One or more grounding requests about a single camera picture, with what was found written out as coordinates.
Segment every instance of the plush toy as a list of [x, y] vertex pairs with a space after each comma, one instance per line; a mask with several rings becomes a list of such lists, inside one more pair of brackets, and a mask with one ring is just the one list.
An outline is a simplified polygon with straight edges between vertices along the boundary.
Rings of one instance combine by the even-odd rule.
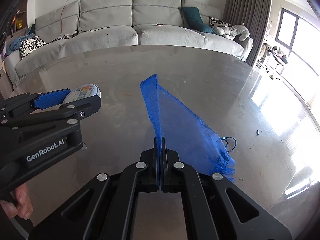
[[220, 35], [229, 40], [233, 40], [237, 35], [242, 34], [241, 36], [239, 36], [239, 40], [244, 41], [250, 35], [248, 29], [244, 26], [244, 24], [235, 25], [232, 27], [215, 26], [212, 27], [212, 29], [217, 33], [217, 35]]

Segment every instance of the sofa armrest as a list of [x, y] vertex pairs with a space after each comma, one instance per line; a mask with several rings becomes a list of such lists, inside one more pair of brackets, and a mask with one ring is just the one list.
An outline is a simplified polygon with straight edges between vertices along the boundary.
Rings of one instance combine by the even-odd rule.
[[241, 55], [241, 59], [243, 61], [245, 61], [252, 49], [252, 43], [253, 43], [253, 39], [251, 39], [250, 37], [246, 38], [244, 41], [240, 41], [239, 40], [239, 36], [236, 36], [234, 41], [236, 43], [239, 43], [242, 47], [244, 47], [244, 51], [242, 52], [242, 55]]
[[20, 60], [22, 60], [22, 58], [19, 50], [12, 52], [8, 57], [4, 59], [5, 69], [12, 82], [13, 88], [15, 88], [17, 84], [19, 84], [19, 76], [16, 72], [16, 65]]

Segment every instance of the gray curtain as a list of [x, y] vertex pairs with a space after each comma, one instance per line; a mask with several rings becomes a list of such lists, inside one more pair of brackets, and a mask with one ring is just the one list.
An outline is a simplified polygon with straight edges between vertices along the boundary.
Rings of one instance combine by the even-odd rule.
[[223, 21], [231, 26], [244, 23], [253, 39], [253, 47], [246, 60], [250, 66], [259, 54], [270, 10], [271, 0], [226, 0]]

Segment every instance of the black and white pillow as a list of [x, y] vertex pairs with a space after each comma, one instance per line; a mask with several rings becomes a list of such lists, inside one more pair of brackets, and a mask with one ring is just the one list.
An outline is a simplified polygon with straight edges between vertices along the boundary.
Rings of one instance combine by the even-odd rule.
[[209, 25], [210, 27], [217, 27], [217, 26], [227, 26], [227, 27], [230, 27], [230, 24], [229, 23], [226, 23], [222, 20], [219, 20], [215, 17], [209, 17]]
[[25, 57], [36, 49], [46, 45], [46, 43], [41, 40], [38, 36], [34, 36], [32, 38], [21, 41], [20, 45], [20, 54], [21, 57]]

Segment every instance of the cartoon-printed round case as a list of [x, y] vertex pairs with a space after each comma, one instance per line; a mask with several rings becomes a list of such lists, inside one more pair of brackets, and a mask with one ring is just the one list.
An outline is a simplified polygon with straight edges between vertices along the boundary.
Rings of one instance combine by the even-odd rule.
[[98, 95], [101, 97], [100, 89], [94, 84], [85, 84], [71, 91], [63, 100], [63, 104], [70, 103], [82, 98]]

